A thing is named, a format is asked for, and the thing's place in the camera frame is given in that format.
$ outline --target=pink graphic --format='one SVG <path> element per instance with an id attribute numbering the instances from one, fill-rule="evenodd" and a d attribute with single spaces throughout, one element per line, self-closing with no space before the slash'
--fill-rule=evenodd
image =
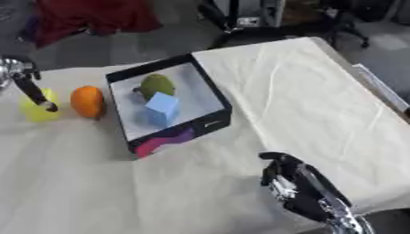
<path id="1" fill-rule="evenodd" d="M 153 151 L 155 151 L 159 146 L 163 144 L 181 144 L 185 143 L 194 138 L 193 129 L 188 129 L 180 135 L 174 137 L 158 137 L 150 139 L 140 146 L 135 148 L 135 154 L 139 158 L 147 157 Z"/>

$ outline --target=floor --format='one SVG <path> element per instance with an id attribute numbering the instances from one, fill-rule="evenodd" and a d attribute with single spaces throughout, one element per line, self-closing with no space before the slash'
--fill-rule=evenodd
<path id="1" fill-rule="evenodd" d="M 163 59 L 203 50 L 219 34 L 209 22 L 198 20 L 195 11 L 198 0 L 151 0 L 165 25 L 160 30 L 111 37 L 82 34 L 36 50 L 28 43 L 16 40 L 18 30 L 32 11 L 29 1 L 0 0 L 0 7 L 11 6 L 16 10 L 11 19 L 0 22 L 0 53 L 29 55 L 41 69 L 101 67 Z M 410 27 L 384 21 L 361 23 L 359 28 L 371 36 L 372 46 L 363 50 L 355 38 L 343 37 L 340 53 L 351 63 L 364 64 L 410 101 Z M 410 230 L 410 216 L 401 211 L 371 215 L 370 221 L 377 233 L 400 234 Z"/>

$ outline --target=chair wheel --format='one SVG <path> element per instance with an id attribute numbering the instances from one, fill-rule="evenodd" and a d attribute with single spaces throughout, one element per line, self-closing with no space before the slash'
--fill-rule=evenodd
<path id="1" fill-rule="evenodd" d="M 363 42 L 363 43 L 361 44 L 361 47 L 362 47 L 362 48 L 368 48 L 369 46 L 370 46 L 369 41 L 365 41 L 365 42 Z"/>

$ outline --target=orange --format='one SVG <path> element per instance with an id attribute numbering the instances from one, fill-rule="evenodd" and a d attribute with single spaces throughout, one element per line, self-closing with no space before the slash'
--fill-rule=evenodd
<path id="1" fill-rule="evenodd" d="M 71 107 L 82 117 L 98 119 L 104 106 L 103 93 L 96 87 L 83 86 L 71 94 Z"/>

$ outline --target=green fruit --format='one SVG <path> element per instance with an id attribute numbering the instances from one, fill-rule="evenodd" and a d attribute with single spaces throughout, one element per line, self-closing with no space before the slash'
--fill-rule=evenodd
<path id="1" fill-rule="evenodd" d="M 146 101 L 149 101 L 158 91 L 169 96 L 174 96 L 175 93 L 175 87 L 172 81 L 160 74 L 147 76 L 138 90 L 143 94 Z"/>

